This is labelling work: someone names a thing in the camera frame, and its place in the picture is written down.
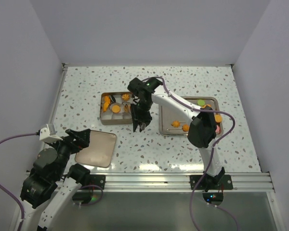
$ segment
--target white wall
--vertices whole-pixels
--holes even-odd
[[[289,229],[289,0],[271,0],[234,74],[264,171]]]
[[[0,0],[0,140],[35,132],[46,123],[61,63],[29,0]],[[38,154],[38,138],[0,147],[0,182],[19,195],[24,173]],[[11,223],[16,203],[0,190],[0,231]]]
[[[233,64],[269,0],[31,0],[72,64]]]

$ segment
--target silver tray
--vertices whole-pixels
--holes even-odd
[[[204,100],[206,104],[210,104],[213,110],[219,111],[217,99],[213,97],[183,97],[187,101],[196,104],[197,100]],[[184,124],[184,119],[173,113],[169,108],[159,106],[159,132],[164,136],[187,136],[188,132],[183,131],[180,128],[174,128],[171,123],[175,120]],[[220,133],[216,134],[216,137],[220,137],[223,134],[223,122],[218,123],[221,128]]]

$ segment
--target brown tray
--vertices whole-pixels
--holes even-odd
[[[117,136],[113,133],[91,130],[90,140],[89,147],[77,153],[75,161],[84,165],[108,167],[114,152]]]
[[[213,110],[219,111],[217,99],[213,97],[183,97],[183,98],[196,105],[197,100],[204,100],[206,104],[211,105]],[[175,120],[184,122],[184,119],[181,116],[176,115],[169,108],[159,106],[159,132],[164,136],[187,136],[188,132],[185,132],[180,128],[176,130],[176,128],[171,126],[171,123]],[[220,126],[221,131],[220,133],[216,134],[216,136],[220,137],[223,134],[223,125],[222,123],[218,125]]]
[[[129,91],[122,91],[122,92],[105,92],[101,95],[100,101],[100,120],[103,125],[124,125],[124,124],[132,124],[132,119],[101,119],[101,109],[102,109],[102,99],[104,96],[107,95],[123,95],[123,94],[131,94]]]

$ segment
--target yellow food item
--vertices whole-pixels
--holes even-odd
[[[215,115],[214,117],[215,117],[215,121],[216,121],[216,123],[221,123],[222,120],[223,120],[223,118],[222,118],[221,115]]]
[[[128,113],[130,110],[131,110],[131,106],[130,105],[128,105],[128,104],[124,105],[124,111],[126,113]]]
[[[107,95],[104,97],[105,102],[107,102],[108,104],[110,104],[110,97]]]
[[[108,102],[105,102],[104,105],[103,105],[103,111],[107,111],[107,108],[109,107],[109,103]]]
[[[130,99],[130,95],[129,94],[123,94],[122,95],[122,100],[127,101]]]
[[[118,106],[118,105],[114,105],[112,108],[111,108],[111,110],[113,111],[113,113],[118,113],[118,112],[120,112],[120,106]]]
[[[175,120],[175,121],[173,121],[173,123],[171,125],[175,128],[178,128],[180,126],[180,122]]]
[[[206,106],[211,107],[211,104],[206,104],[206,105],[202,106],[201,108],[205,108]]]
[[[184,125],[182,126],[182,130],[183,130],[183,131],[188,131],[188,130],[189,130],[189,126],[188,126],[187,124],[184,124]]]

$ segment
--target speckled white table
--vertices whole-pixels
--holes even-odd
[[[222,111],[236,119],[236,127],[218,144],[218,155],[226,172],[260,172],[250,131],[230,67],[69,67],[54,116],[58,135],[67,128],[115,133],[117,143],[108,168],[86,166],[91,172],[186,173],[202,172],[197,148],[186,137],[164,137],[158,130],[158,105],[153,104],[153,120],[142,133],[132,125],[104,126],[99,120],[103,92],[126,91],[134,77],[163,76],[167,87],[181,96],[212,96]],[[231,121],[224,117],[223,128]],[[72,155],[67,169],[75,164]]]

